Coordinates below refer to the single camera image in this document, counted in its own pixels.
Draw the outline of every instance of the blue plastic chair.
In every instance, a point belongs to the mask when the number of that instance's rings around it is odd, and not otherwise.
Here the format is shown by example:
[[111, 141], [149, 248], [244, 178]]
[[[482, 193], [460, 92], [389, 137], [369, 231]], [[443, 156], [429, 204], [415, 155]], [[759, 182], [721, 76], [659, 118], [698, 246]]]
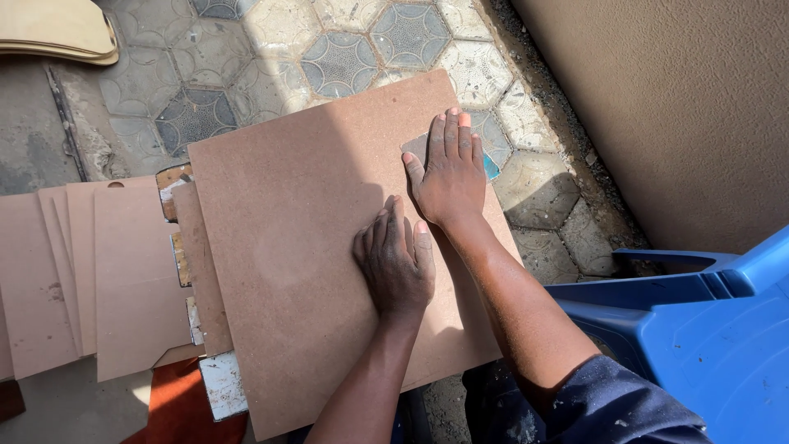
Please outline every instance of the blue plastic chair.
[[708, 266], [545, 288], [624, 367], [704, 418], [716, 444], [789, 442], [789, 226], [742, 256], [614, 254]]

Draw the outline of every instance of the dark blue sleeve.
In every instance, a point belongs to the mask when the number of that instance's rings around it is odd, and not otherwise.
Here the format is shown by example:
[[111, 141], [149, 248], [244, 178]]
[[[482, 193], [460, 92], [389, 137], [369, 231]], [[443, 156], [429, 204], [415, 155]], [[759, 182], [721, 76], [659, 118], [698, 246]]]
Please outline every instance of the dark blue sleeve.
[[711, 443], [699, 415], [607, 356], [575, 371], [544, 421], [562, 444]]

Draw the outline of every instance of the person's left hand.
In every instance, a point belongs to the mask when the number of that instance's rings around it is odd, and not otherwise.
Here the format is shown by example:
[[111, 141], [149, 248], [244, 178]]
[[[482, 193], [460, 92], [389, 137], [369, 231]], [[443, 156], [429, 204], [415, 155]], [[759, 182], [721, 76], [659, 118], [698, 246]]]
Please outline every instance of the person's left hand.
[[356, 234], [353, 256], [361, 267], [379, 314], [395, 317], [419, 315], [436, 289], [436, 266], [428, 225], [419, 220], [413, 227], [412, 259], [406, 248], [403, 202], [394, 196], [392, 211], [378, 217]]

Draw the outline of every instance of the hand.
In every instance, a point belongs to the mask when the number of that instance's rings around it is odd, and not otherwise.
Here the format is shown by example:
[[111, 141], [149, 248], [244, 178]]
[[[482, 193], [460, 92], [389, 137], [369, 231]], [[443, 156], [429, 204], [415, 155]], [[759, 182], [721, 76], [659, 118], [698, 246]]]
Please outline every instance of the hand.
[[455, 220], [482, 214], [485, 182], [482, 141], [471, 134], [471, 116], [451, 108], [433, 119], [428, 166], [411, 152], [402, 155], [411, 190], [424, 217], [446, 231]]
[[428, 225], [419, 220], [413, 228], [412, 259], [406, 248], [403, 203], [394, 196], [391, 213], [386, 209], [356, 234], [353, 256], [361, 267], [381, 316], [410, 316], [420, 319], [436, 289], [432, 241]]

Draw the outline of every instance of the forearm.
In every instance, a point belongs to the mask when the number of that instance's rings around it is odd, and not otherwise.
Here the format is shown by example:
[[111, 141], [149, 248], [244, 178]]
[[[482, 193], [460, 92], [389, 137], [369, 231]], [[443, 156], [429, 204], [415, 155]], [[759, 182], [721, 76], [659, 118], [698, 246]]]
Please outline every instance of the forearm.
[[522, 391], [544, 408], [572, 371], [599, 353], [534, 277], [513, 258], [482, 216], [447, 224], [471, 272], [496, 340]]
[[421, 314], [384, 315], [305, 442], [389, 442]]

